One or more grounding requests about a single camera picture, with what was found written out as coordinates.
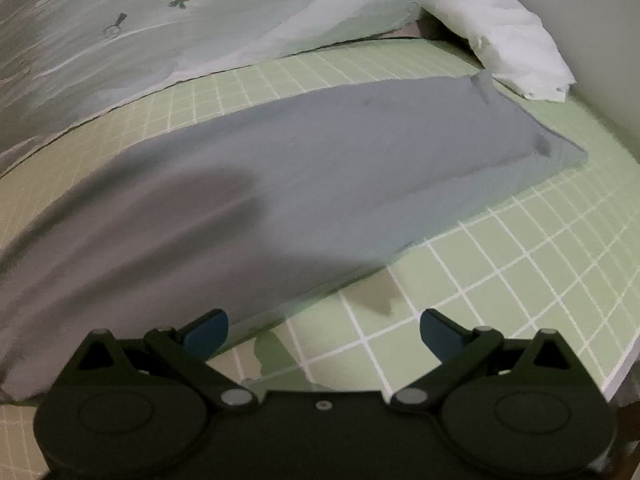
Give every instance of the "white grid line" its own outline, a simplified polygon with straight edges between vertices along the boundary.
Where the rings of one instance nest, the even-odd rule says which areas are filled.
[[[378,374],[378,377],[380,378],[380,381],[382,381],[382,385],[384,386],[384,389],[387,393],[387,395],[391,396],[393,394],[393,390],[391,388],[391,385],[389,384],[389,381],[386,380],[386,376],[385,373],[382,369],[382,367],[380,366],[380,363],[378,362],[378,359],[376,358],[375,354],[373,353],[373,350],[371,349],[371,346],[369,345],[369,341],[367,340],[366,336],[364,335],[364,332],[362,331],[360,324],[358,323],[358,320],[356,319],[355,314],[353,313],[353,309],[351,308],[351,305],[349,304],[349,301],[347,300],[347,298],[345,298],[343,291],[339,291],[338,295],[340,296],[340,299],[342,300],[342,304],[344,305],[345,309],[347,310],[347,314],[349,315],[349,319],[351,319],[351,322],[353,323],[353,326],[356,329],[356,332],[358,333],[358,338],[360,339],[360,343],[364,346],[364,349],[367,351],[367,355],[369,355],[369,359],[371,359],[371,362],[373,363],[374,368],[376,369],[376,372]]]
[[[444,272],[446,273],[447,277],[451,280],[451,283],[453,283],[453,285],[456,287],[456,289],[458,290],[458,294],[459,296],[465,300],[466,306],[469,307],[469,310],[474,314],[474,316],[476,316],[476,319],[478,320],[478,323],[480,325],[484,325],[484,320],[482,319],[482,316],[480,316],[480,314],[478,314],[478,311],[476,310],[476,308],[473,306],[473,303],[471,303],[471,301],[469,301],[469,298],[466,295],[466,290],[464,290],[461,286],[460,283],[458,282],[458,280],[456,279],[456,277],[453,275],[453,273],[449,270],[449,267],[447,267],[447,265],[444,263],[443,259],[440,257],[440,255],[437,253],[436,249],[433,247],[433,244],[431,244],[431,242],[427,242],[427,247],[429,248],[429,250],[431,251],[431,254],[433,254],[433,256],[436,258],[436,260],[438,261],[438,263],[442,266],[442,269],[444,270]]]
[[[24,193],[24,186],[22,186],[22,189],[20,190],[20,196],[22,196],[22,194]],[[6,223],[6,226],[4,228],[4,232],[2,233],[2,240],[0,240],[0,247],[5,247],[5,239],[6,239],[6,233],[9,229],[9,226],[12,224],[12,220],[14,219],[14,215],[15,215],[15,211],[17,208],[14,208],[14,210],[11,212],[11,216],[9,216],[9,220]]]
[[[412,65],[417,66],[417,67],[418,67],[418,69],[420,69],[420,73],[413,72],[413,74],[414,74],[415,76],[421,76],[421,77],[425,77],[425,76],[426,76],[426,77],[430,77],[430,76],[433,76],[433,75],[434,75],[434,74],[433,74],[433,72],[431,72],[427,67],[425,67],[425,66],[423,66],[423,65],[421,65],[421,64],[419,64],[419,63],[417,63],[417,62],[415,62],[413,59],[410,59],[410,58],[409,58],[409,57],[407,57],[407,56],[399,55],[401,52],[405,52],[405,50],[404,50],[404,49],[400,49],[400,48],[399,48],[399,49],[398,49],[398,53],[394,53],[394,55],[395,55],[395,56],[398,56],[398,57],[399,57],[399,58],[401,58],[401,59],[404,59],[405,61],[409,62],[409,63],[410,63],[410,64],[412,64]],[[446,72],[446,74],[445,74],[445,75],[452,75],[452,73],[451,73],[451,72]]]
[[[418,63],[417,61],[414,61],[414,60],[411,59],[411,56],[415,56],[415,57],[417,57],[417,59],[420,59],[420,57],[417,56],[414,52],[412,52],[405,44],[399,45],[398,51],[399,52],[404,52],[406,54],[407,57],[404,57],[406,60],[414,63],[414,65],[420,67],[422,70],[426,70],[427,72],[429,72],[430,75],[433,75],[433,72],[431,70],[429,70],[427,67],[425,67],[425,66],[421,65],[420,63]],[[460,75],[462,75],[462,73],[464,73],[461,68],[456,67],[455,65],[453,65],[453,63],[450,63],[448,60],[445,60],[443,56],[440,56],[439,54],[436,54],[436,52],[439,53],[440,50],[437,49],[437,50],[434,51],[434,56],[437,56],[438,57],[438,62],[442,63],[440,68],[444,68],[445,66],[450,68],[450,70],[447,72],[447,75],[460,76]],[[424,59],[423,58],[421,60],[426,61],[427,63],[432,65],[431,60],[429,60],[429,59]]]
[[[22,416],[22,408],[20,408],[18,412],[20,413],[20,434],[22,435],[22,445],[24,446],[24,458],[27,462],[28,471],[33,473],[31,470],[31,460],[29,460],[29,451],[27,449],[27,437],[24,434],[24,417]]]
[[[483,215],[482,217],[480,217],[479,219],[476,219],[475,221],[472,222],[468,222],[465,225],[466,226],[473,226],[479,222],[482,222],[484,220],[487,220],[489,218],[493,218],[494,215],[496,214],[500,214],[502,211],[506,211],[507,209],[511,209],[513,207],[518,207],[518,202],[516,199],[512,198],[513,200],[513,204],[499,209],[499,210],[494,210],[494,209],[489,209],[488,213],[486,215]],[[553,234],[552,236],[543,239],[539,244],[533,246],[532,248],[530,248],[529,250],[525,250],[521,245],[519,245],[520,250],[522,251],[522,254],[518,257],[516,257],[515,259],[511,260],[510,262],[504,264],[503,266],[501,266],[499,269],[494,270],[494,272],[491,272],[490,274],[484,276],[483,278],[480,278],[479,280],[477,280],[476,282],[473,282],[463,288],[460,289],[460,291],[462,292],[468,292],[470,290],[473,290],[474,288],[482,285],[483,283],[489,281],[490,279],[494,278],[495,276],[497,276],[499,273],[504,272],[505,270],[509,269],[510,267],[514,266],[515,264],[517,264],[518,262],[520,262],[521,260],[524,260],[525,258],[527,258],[527,256],[529,256],[530,254],[533,254],[534,252],[536,252],[539,248],[541,248],[542,246],[544,246],[545,244],[548,243],[548,239],[553,239],[558,237],[559,235],[561,235],[562,233],[564,233],[565,231],[568,231],[572,225],[574,225],[576,222],[579,222],[581,220],[581,218],[575,218],[574,220],[572,220],[571,222],[569,222],[568,224],[565,224],[564,227],[562,227],[559,231],[557,231],[555,234]],[[445,237],[447,234],[452,234],[454,232],[460,232],[462,231],[462,228],[458,225],[455,229],[448,231],[446,234],[443,235],[439,235],[437,237],[433,237],[431,238],[431,240],[427,240],[426,242],[422,243],[420,246],[421,247],[425,247],[428,246],[429,243],[433,243],[436,240],[439,240],[440,238]],[[591,268],[593,268],[596,265],[597,262],[593,262],[588,268],[587,270],[584,271],[584,273],[588,272],[588,270],[590,270]],[[570,288],[572,287],[572,285],[570,285],[562,294],[564,294],[565,292],[569,291]],[[455,294],[449,296],[448,298],[446,298],[445,300],[441,301],[438,306],[441,306],[442,304],[446,304],[449,303],[449,301],[460,297],[460,292],[456,292]],[[549,306],[546,308],[546,310],[548,310],[553,304],[555,303],[555,301],[553,301],[551,304],[549,304]],[[541,314],[538,314],[537,316],[535,316],[533,319],[537,319],[538,316],[540,316]],[[525,330],[529,325],[525,325],[521,328],[521,331]]]
[[[242,80],[240,79],[240,76],[238,75],[238,70],[232,70],[231,72],[233,72],[233,74],[236,76],[236,81],[238,81],[238,84],[240,85],[240,88],[242,89],[242,94],[244,94],[244,97],[246,98],[247,102],[249,103],[249,106],[253,106],[254,103],[252,103],[251,99],[249,99],[249,96],[246,93],[246,88],[244,87],[244,83],[242,82]]]
[[[370,54],[370,55],[372,55],[372,56],[376,56],[376,55],[380,56],[381,58],[383,58],[383,60],[384,60],[385,62],[394,64],[394,65],[395,65],[395,66],[397,66],[397,67],[398,67],[402,72],[407,72],[407,73],[408,73],[408,74],[410,74],[411,76],[419,76],[419,74],[417,74],[417,73],[415,73],[415,72],[411,72],[411,70],[409,70],[409,69],[407,69],[407,68],[403,67],[403,66],[402,66],[401,64],[399,64],[397,61],[395,61],[395,60],[393,60],[393,59],[391,59],[391,58],[389,58],[389,57],[385,57],[385,56],[383,56],[383,54],[382,54],[378,49],[376,49],[376,48],[371,48],[371,47],[363,48],[363,49],[362,49],[362,52],[361,52],[360,54],[361,54],[361,56],[362,56],[362,57],[365,57],[366,59],[369,59],[372,63],[375,63],[375,64],[376,64],[376,65],[378,65],[380,68],[384,68],[382,65],[379,65],[378,63],[376,63],[376,62],[375,62],[375,61],[373,61],[372,59],[367,58],[366,56],[364,56],[364,52],[367,52],[367,53],[369,53],[369,54]],[[394,77],[394,78],[402,78],[402,75],[393,74],[393,77]]]
[[[619,187],[618,187],[618,190],[620,190],[624,185],[625,185],[625,184],[622,184],[621,186],[619,186]],[[562,193],[562,195],[563,195],[563,196],[568,200],[568,197],[567,197],[567,196],[562,192],[562,190],[561,190],[561,189],[559,189],[559,188],[557,188],[557,189],[558,189],[558,191],[559,191],[560,193]],[[617,262],[617,259],[615,258],[615,256],[614,256],[613,254],[611,254],[611,252],[609,252],[609,249],[612,247],[613,243],[615,243],[616,241],[618,241],[618,240],[620,239],[620,235],[621,235],[621,234],[622,234],[622,233],[623,233],[623,232],[628,228],[628,226],[631,224],[631,220],[629,221],[629,223],[628,223],[627,225],[625,225],[625,226],[623,227],[622,231],[620,231],[620,232],[619,232],[618,236],[616,236],[616,237],[614,238],[613,242],[612,242],[611,244],[609,244],[609,245],[607,245],[606,243],[604,243],[604,241],[602,240],[602,238],[600,238],[600,235],[597,233],[596,229],[594,229],[594,228],[593,228],[593,226],[591,225],[591,223],[590,223],[586,218],[583,218],[583,221],[585,222],[585,224],[587,225],[587,227],[589,227],[589,228],[590,228],[590,230],[595,234],[595,236],[597,237],[597,239],[598,239],[599,243],[601,243],[605,248],[607,248],[607,249],[605,250],[605,253],[609,253],[609,256],[611,256],[611,258],[613,259],[613,261],[614,261],[614,263],[616,264],[616,266],[618,266],[618,269],[622,272],[622,268],[620,267],[620,264]],[[575,236],[575,234],[574,234],[574,237],[575,237],[575,240],[578,242],[578,244],[580,244],[581,248],[582,248],[582,249],[583,249],[587,254],[591,254],[591,252],[587,249],[587,247],[584,245],[584,243],[582,242],[582,240],[580,240],[580,238],[578,238],[577,236]],[[599,260],[603,255],[604,255],[604,254],[601,254],[601,255],[597,258],[597,260]],[[607,285],[609,285],[609,287],[611,288],[611,290],[613,291],[613,293],[616,295],[616,298],[618,299],[618,298],[619,298],[619,296],[618,296],[618,292],[616,291],[615,287],[611,284],[611,282],[610,282],[610,280],[609,280],[609,277],[608,277],[608,276],[606,275],[606,273],[604,273],[604,272],[602,273],[602,276],[603,276],[603,278],[604,278],[605,282],[607,283]],[[590,297],[591,301],[593,301],[593,302],[594,302],[594,304],[595,304],[596,302],[595,302],[595,300],[591,297],[591,294],[588,292],[587,288],[584,286],[584,284],[582,284],[582,286],[583,286],[583,287],[585,288],[585,290],[587,291],[587,294],[589,295],[589,297]],[[626,310],[626,307],[624,307],[624,309],[625,309],[625,312],[626,312],[627,317],[631,320],[632,318],[631,318],[631,316],[630,316],[630,314],[629,314],[628,310]]]
[[[411,312],[414,314],[415,319],[420,319],[420,311],[418,311],[418,309],[414,305],[414,302],[411,300],[411,298],[409,298],[409,295],[404,290],[404,286],[402,286],[402,283],[400,283],[400,280],[398,280],[398,277],[396,276],[396,273],[394,272],[392,267],[386,266],[385,270],[386,272],[389,273],[389,275],[391,276],[391,279],[396,284],[396,288],[400,292],[400,295],[402,296],[406,304],[409,306],[409,309],[411,310]]]
[[[7,421],[4,423],[4,441],[6,443],[6,452],[9,457],[9,468],[11,469],[12,475],[14,476],[14,480],[16,480],[14,455],[11,451],[11,446],[9,446],[9,427],[8,427]]]
[[[150,103],[149,103],[149,112],[148,112],[148,113],[147,113],[147,115],[146,115],[147,121],[146,121],[146,123],[145,123],[145,127],[144,127],[144,129],[142,130],[142,138],[143,138],[143,139],[146,139],[146,131],[148,130],[148,126],[149,126],[148,118],[149,118],[149,116],[151,115],[151,110],[153,110],[153,109],[154,109],[154,102],[155,102],[155,100],[156,100],[156,95],[158,95],[158,94],[157,94],[157,93],[151,94],[151,101],[150,101]],[[168,126],[168,123],[169,123],[169,115],[167,115],[166,120],[167,120],[167,126]]]
[[[575,184],[574,184],[574,186],[576,187],[576,189],[578,190],[578,192],[580,192],[580,193],[584,196],[584,194],[582,193],[582,190],[581,190],[578,186],[576,186]],[[625,184],[623,184],[622,186],[620,186],[620,188],[618,189],[618,192],[620,192],[620,190],[622,190],[625,186],[626,186],[626,183],[625,183]],[[629,220],[629,221],[626,223],[626,225],[625,225],[625,222],[624,222],[624,221],[622,221],[620,218],[618,218],[618,217],[617,217],[617,215],[616,215],[616,213],[615,213],[615,209],[610,208],[610,212],[612,213],[612,215],[616,216],[616,219],[620,222],[620,225],[624,226],[625,228],[626,228],[626,227],[631,223],[631,221],[632,221],[632,220]],[[600,215],[600,216],[602,217],[603,221],[604,221],[604,222],[609,226],[609,228],[611,228],[611,229],[615,232],[615,229],[612,227],[612,225],[611,225],[611,224],[609,224],[609,221],[607,221],[606,217],[604,217],[603,215]],[[603,240],[602,240],[602,238],[600,237],[599,232],[598,232],[598,231],[593,227],[593,225],[592,225],[588,220],[585,220],[585,222],[586,222],[587,226],[588,226],[588,227],[590,227],[590,229],[593,231],[593,233],[595,234],[595,236],[596,236],[596,238],[598,239],[598,241],[599,241],[600,243],[604,243],[604,241],[603,241]],[[634,258],[634,256],[633,256],[633,254],[632,254],[631,252],[629,252],[629,251],[628,251],[628,249],[627,249],[624,245],[622,245],[622,249],[623,249],[623,251],[625,251],[625,253],[626,253],[629,257],[631,257],[631,259],[632,259],[632,260],[635,260],[635,258]],[[610,254],[611,258],[613,259],[613,262],[616,264],[616,267],[617,267],[617,268],[618,268],[618,269],[619,269],[619,270],[620,270],[620,271],[621,271],[621,272],[626,276],[626,275],[627,275],[627,272],[626,272],[625,268],[620,264],[620,261],[616,258],[615,254],[613,254],[613,253],[609,253],[609,254]]]
[[[379,69],[383,70],[384,72],[389,74],[389,79],[398,79],[398,76],[396,74],[394,74],[393,72],[391,72],[391,70],[383,67],[382,65],[376,63],[375,61],[373,61],[372,59],[370,59],[369,57],[365,56],[365,52],[367,51],[366,48],[363,48],[361,51],[358,52],[358,56],[362,57],[366,60],[368,60],[370,63],[372,63],[373,65],[377,66]],[[364,70],[360,65],[357,65],[357,67],[361,70]]]
[[[350,78],[348,75],[346,75],[342,70],[340,70],[337,66],[333,66],[331,63],[329,63],[320,52],[314,52],[313,56],[317,57],[318,59],[321,59],[322,61],[324,61],[328,66],[331,66],[336,72],[340,73],[343,77],[347,78],[352,84],[355,83],[355,81]]]
[[[634,350],[636,346],[636,342],[638,341],[639,337],[640,337],[640,328],[638,328],[635,331],[634,336],[631,338],[631,342],[629,343],[626,350],[622,354],[622,357],[619,359],[618,364],[616,364],[616,366],[613,367],[613,370],[611,371],[609,376],[602,383],[602,386],[600,387],[601,391],[605,392],[608,389],[609,385],[616,379],[623,365],[625,365],[626,358]]]
[[[234,346],[231,349],[231,355],[234,358],[234,363],[236,364],[236,371],[238,372],[238,377],[240,377],[240,381],[242,382],[246,379],[246,375],[244,373],[244,369],[242,368],[242,362],[240,361],[240,354],[238,353],[238,346]]]
[[[296,331],[293,330],[293,323],[291,322],[290,319],[286,319],[285,325],[289,330],[289,335],[291,336],[291,340],[293,341],[293,346],[296,349],[296,352],[298,353],[298,357],[300,359],[300,367],[304,370],[307,380],[310,383],[314,383],[315,382],[314,376],[311,373],[311,370],[309,368],[309,362],[306,360],[305,355],[302,351],[302,346],[300,345],[300,341],[298,341],[298,335],[296,334]]]
[[[514,299],[516,300],[516,303],[518,304],[518,306],[520,307],[521,311],[524,313],[525,317],[527,318],[527,324],[530,325],[534,330],[538,330],[538,327],[537,327],[535,321],[533,319],[531,319],[531,316],[529,315],[529,312],[527,311],[527,309],[524,307],[524,305],[520,301],[520,298],[516,294],[516,291],[513,290],[513,287],[505,279],[504,275],[500,271],[498,271],[498,267],[495,266],[494,261],[489,257],[489,255],[486,253],[486,251],[482,248],[482,245],[480,245],[478,243],[478,240],[476,240],[476,238],[471,234],[469,229],[467,229],[466,226],[462,222],[460,222],[460,227],[466,233],[466,235],[469,238],[471,238],[471,241],[473,242],[473,244],[482,253],[482,256],[484,256],[485,259],[489,262],[489,264],[491,265],[491,267],[494,270],[494,272],[496,273],[496,275],[500,278],[501,282],[504,284],[504,286],[507,288],[507,290],[514,297]]]
[[[502,221],[502,219],[496,215],[495,218],[497,219],[498,222],[500,222],[500,224],[502,225],[502,228],[509,234],[509,236],[511,236],[511,238],[517,243],[517,245],[520,247],[520,250],[524,250],[524,247],[522,246],[522,244],[520,243],[520,241],[513,235],[513,233],[511,232],[511,230],[507,227],[507,225]],[[555,289],[553,288],[553,286],[551,285],[551,283],[549,283],[549,280],[546,278],[546,276],[540,271],[540,268],[538,267],[538,264],[536,263],[536,261],[530,256],[527,255],[527,259],[529,260],[529,263],[537,270],[537,272],[539,273],[540,277],[543,279],[543,281],[545,282],[545,285],[548,286],[549,290],[551,291],[552,294],[554,294],[556,296],[555,301],[558,302],[558,304],[560,305],[560,307],[562,308],[562,310],[564,310],[564,313],[567,315],[567,317],[569,318],[569,321],[571,321],[571,324],[574,326],[576,332],[578,333],[578,336],[580,337],[580,339],[585,342],[586,339],[584,337],[584,334],[582,333],[582,330],[580,329],[580,326],[576,323],[574,317],[571,315],[571,313],[569,312],[569,310],[567,309],[566,305],[564,304],[564,301],[562,301],[562,298],[560,296],[558,296],[558,294],[555,292]],[[596,360],[595,356],[593,355],[593,351],[588,348],[587,352],[589,353],[589,355],[593,358],[593,361],[596,363],[596,366],[598,367],[598,371],[600,372],[600,374],[602,375],[602,378],[605,377],[604,375],[604,371],[602,370],[602,367],[600,366],[600,363]]]
[[[258,74],[260,75],[260,78],[264,80],[268,88],[271,89],[271,91],[273,92],[273,95],[275,95],[276,98],[280,98],[280,95],[276,92],[276,89],[273,87],[273,85],[271,84],[267,76],[265,76],[264,72],[262,72],[262,70],[260,70],[259,68],[258,68]]]
[[[318,72],[316,72],[313,68],[311,68],[308,64],[306,64],[301,57],[290,57],[289,59],[295,59],[298,63],[300,63],[307,70],[309,70],[309,72],[313,73],[313,75],[315,75],[320,81],[322,81],[322,83],[326,88],[329,88],[332,86],[326,81],[324,77],[322,77]]]
[[[634,280],[634,279],[636,278],[636,276],[638,275],[638,271],[639,271],[639,270],[640,270],[640,269],[636,270],[636,273],[633,275],[633,277],[631,278],[631,280],[629,280],[629,282],[626,284],[625,292],[626,292],[627,290],[629,290],[629,288],[631,287],[631,283],[633,283],[633,280]],[[613,335],[614,339],[618,342],[618,348],[619,348],[622,352],[624,352],[624,351],[625,351],[625,349],[624,349],[624,348],[622,348],[622,345],[620,345],[620,342],[617,340],[617,338],[616,338],[616,334],[615,334],[614,330],[612,329],[612,327],[611,327],[611,326],[609,325],[609,323],[608,323],[609,318],[613,315],[613,313],[616,311],[616,309],[617,309],[618,307],[623,307],[623,305],[624,305],[624,304],[622,303],[622,298],[618,298],[618,299],[616,300],[616,303],[614,304],[613,308],[611,309],[611,312],[609,312],[609,313],[608,313],[608,314],[603,318],[602,323],[601,323],[601,324],[600,324],[600,326],[596,329],[596,331],[593,333],[593,335],[591,335],[591,337],[586,341],[586,343],[585,343],[584,347],[586,347],[587,345],[590,345],[590,344],[591,344],[591,342],[592,342],[592,341],[596,338],[596,336],[600,333],[600,330],[602,330],[604,326],[607,326],[607,327],[608,327],[608,329],[609,329],[609,331],[612,333],[612,335]]]
[[[302,85],[301,85],[301,84],[296,80],[296,78],[295,78],[295,77],[293,77],[293,76],[291,75],[291,72],[289,72],[289,70],[287,70],[287,68],[286,68],[286,67],[285,67],[285,66],[280,62],[280,60],[279,60],[279,59],[274,60],[274,62],[275,62],[275,63],[280,67],[280,69],[281,69],[281,70],[282,70],[286,75],[288,75],[288,76],[291,78],[291,80],[292,80],[292,81],[293,81],[293,82],[298,86],[298,88],[300,88],[300,90],[301,90],[302,92],[306,92],[306,90],[302,87]]]
[[[544,197],[542,197],[541,195],[540,198],[545,202],[545,204],[551,208],[551,211],[553,211],[553,213],[555,213],[556,216],[558,216],[558,218],[562,221],[562,218],[560,217],[560,215],[558,215],[558,213],[556,212],[555,209],[553,209],[553,207],[551,206],[551,204],[549,204],[546,199]],[[533,216],[529,213],[529,211],[527,211],[525,208],[523,208],[524,211],[526,211],[526,213],[529,215],[529,217],[535,221],[535,219],[533,218]],[[578,237],[575,236],[574,232],[570,230],[570,233],[574,236],[574,239],[579,243],[578,241]],[[569,269],[571,270],[571,272],[573,273],[573,275],[575,276],[575,279],[577,280],[577,283],[582,287],[582,290],[585,292],[585,294],[589,297],[589,299],[591,300],[591,302],[594,304],[594,306],[596,307],[596,310],[598,311],[598,314],[600,315],[600,317],[604,320],[605,316],[602,313],[601,308],[598,306],[598,302],[596,301],[596,299],[591,295],[591,291],[587,288],[587,286],[584,284],[584,282],[582,281],[581,275],[575,270],[574,266],[572,266],[571,262],[567,259],[567,257],[562,254],[562,251],[560,250],[560,248],[556,245],[556,243],[554,242],[554,240],[552,238],[548,238],[549,243],[551,243],[552,247],[560,254],[560,257],[562,258],[562,260],[565,262],[565,264],[567,264],[567,266],[569,267]],[[608,321],[605,321],[605,324],[607,325],[607,327],[611,330],[611,326],[609,325]],[[614,335],[614,339],[616,341],[616,345],[618,346],[618,349],[622,350],[622,345],[620,344],[620,340]]]
[[[312,357],[311,359],[309,359],[308,363],[311,365],[313,363],[317,363],[319,361],[323,361],[324,359],[327,359],[328,357],[332,357],[334,355],[338,355],[341,354],[342,352],[345,352],[347,350],[350,350],[351,348],[356,348],[356,346],[360,346],[362,344],[362,342],[359,339],[356,339],[356,341],[352,341],[351,343],[347,343],[346,345],[341,346],[340,348],[336,348],[334,350],[329,350],[328,352],[325,352],[324,354],[320,354],[316,357]]]
[[[363,74],[369,76],[371,79],[373,79],[373,81],[380,81],[379,78],[375,77],[374,75],[370,74],[367,70],[364,70],[361,66],[358,66],[356,63],[354,63],[351,59],[349,59],[347,56],[342,56],[342,59],[350,64],[352,64],[354,67],[356,67],[358,70],[360,70]]]

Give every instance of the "gray towel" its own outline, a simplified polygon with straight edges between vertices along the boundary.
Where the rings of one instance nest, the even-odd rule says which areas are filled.
[[[145,140],[0,256],[0,386],[46,390],[94,328],[137,337],[215,307],[258,328],[585,159],[487,72],[324,89]]]

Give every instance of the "magnifying glass print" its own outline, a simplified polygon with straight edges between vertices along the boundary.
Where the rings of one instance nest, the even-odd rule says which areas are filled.
[[[114,40],[120,35],[122,31],[122,29],[120,28],[120,24],[124,21],[126,17],[127,15],[124,12],[121,12],[116,22],[113,25],[110,25],[109,27],[103,30],[102,35],[105,37],[106,40]]]

